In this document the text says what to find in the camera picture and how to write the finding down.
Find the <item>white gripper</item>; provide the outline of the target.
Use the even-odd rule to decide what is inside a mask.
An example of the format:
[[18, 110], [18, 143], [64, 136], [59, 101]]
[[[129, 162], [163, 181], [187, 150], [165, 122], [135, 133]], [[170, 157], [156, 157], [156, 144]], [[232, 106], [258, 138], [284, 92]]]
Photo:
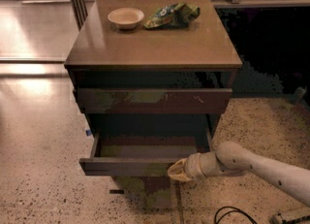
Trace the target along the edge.
[[205, 179], [200, 159], [201, 154], [195, 153], [191, 154], [187, 160], [185, 158], [178, 160], [168, 168], [168, 176], [182, 182]]

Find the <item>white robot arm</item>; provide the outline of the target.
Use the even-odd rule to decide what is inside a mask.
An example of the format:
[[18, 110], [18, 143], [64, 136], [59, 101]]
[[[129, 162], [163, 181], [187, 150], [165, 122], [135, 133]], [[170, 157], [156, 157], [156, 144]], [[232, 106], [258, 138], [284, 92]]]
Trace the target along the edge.
[[194, 153], [168, 168], [178, 181], [210, 176], [237, 176], [250, 172], [310, 207], [310, 171], [255, 154], [234, 142], [220, 143], [214, 151]]

